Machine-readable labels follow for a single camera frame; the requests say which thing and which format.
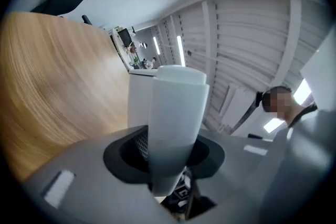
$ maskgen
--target person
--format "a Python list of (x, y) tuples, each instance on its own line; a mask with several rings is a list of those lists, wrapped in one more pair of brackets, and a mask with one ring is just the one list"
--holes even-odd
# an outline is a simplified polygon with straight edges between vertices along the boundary
[(154, 63), (156, 62), (156, 58), (153, 57), (151, 61), (147, 61), (146, 59), (143, 59), (142, 63), (145, 66), (146, 69), (153, 69)]
[(284, 120), (289, 128), (293, 127), (302, 116), (317, 110), (315, 103), (310, 106), (299, 105), (292, 96), (292, 90), (285, 86), (276, 86), (265, 93), (257, 92), (256, 106), (262, 104), (265, 112)]

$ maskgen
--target gray plastic housing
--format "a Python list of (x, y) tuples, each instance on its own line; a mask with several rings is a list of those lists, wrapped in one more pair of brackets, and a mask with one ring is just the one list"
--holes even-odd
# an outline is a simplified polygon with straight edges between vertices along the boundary
[[(336, 148), (335, 112), (305, 115), (294, 128), (280, 131), (273, 142), (253, 138), (199, 134), (219, 144), (225, 159), (210, 178), (198, 179), (202, 196), (217, 206), (189, 223), (281, 222), (300, 208), (330, 171)], [(176, 223), (147, 184), (128, 184), (105, 167), (103, 152), (134, 127), (78, 142), (33, 174), (23, 188), (32, 201), (57, 223)], [(265, 156), (244, 150), (266, 149)], [(43, 193), (62, 170), (75, 174), (58, 209)]]

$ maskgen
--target white label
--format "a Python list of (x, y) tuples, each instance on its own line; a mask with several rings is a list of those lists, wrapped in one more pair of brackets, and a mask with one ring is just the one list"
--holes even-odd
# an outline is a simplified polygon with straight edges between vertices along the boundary
[(51, 206), (58, 208), (74, 178), (74, 173), (63, 170), (47, 191), (44, 200)]
[(182, 207), (182, 206), (186, 205), (187, 203), (188, 203), (188, 201), (187, 201), (187, 200), (184, 200), (184, 201), (180, 201), (177, 205), (178, 205), (179, 207)]
[(190, 178), (188, 176), (184, 177), (184, 184), (190, 188), (191, 184), (190, 184)]
[(260, 148), (260, 147), (255, 147), (255, 146), (251, 146), (251, 145), (246, 145), (244, 147), (245, 151), (249, 151), (251, 153), (255, 153), (255, 154), (259, 154), (261, 156), (265, 156), (266, 153), (268, 152), (268, 150), (264, 149), (264, 148)]

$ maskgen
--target ceiling beam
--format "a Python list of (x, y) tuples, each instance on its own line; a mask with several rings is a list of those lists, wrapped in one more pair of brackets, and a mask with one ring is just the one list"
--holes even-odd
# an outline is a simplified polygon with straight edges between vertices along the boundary
[(134, 28), (135, 31), (140, 31), (140, 30), (150, 28), (154, 25), (159, 24), (159, 21), (160, 21), (159, 19), (148, 20), (147, 22), (143, 22), (143, 23), (140, 23), (140, 24), (133, 25), (133, 28)]
[(209, 94), (206, 101), (204, 116), (207, 115), (210, 106), (212, 90), (215, 82), (216, 61), (211, 58), (217, 57), (217, 14), (216, 5), (210, 1), (202, 2), (204, 31), (205, 31), (205, 56), (206, 83), (209, 85)]
[[(288, 35), (286, 40), (285, 51), (282, 56), (281, 63), (277, 73), (270, 83), (270, 87), (281, 85), (286, 77), (286, 74), (293, 61), (296, 47), (299, 41), (300, 27), (301, 27), (301, 0), (290, 0), (290, 20), (288, 27)], [(232, 134), (233, 136), (247, 136), (248, 128), (257, 121), (262, 115), (263, 109), (261, 106), (257, 107), (250, 117)]]

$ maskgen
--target wooden table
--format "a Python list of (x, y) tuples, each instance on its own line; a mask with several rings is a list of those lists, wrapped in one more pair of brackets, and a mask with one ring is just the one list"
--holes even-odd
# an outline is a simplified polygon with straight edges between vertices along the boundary
[(103, 30), (11, 13), (0, 40), (1, 143), (17, 179), (76, 141), (127, 127), (129, 75)]

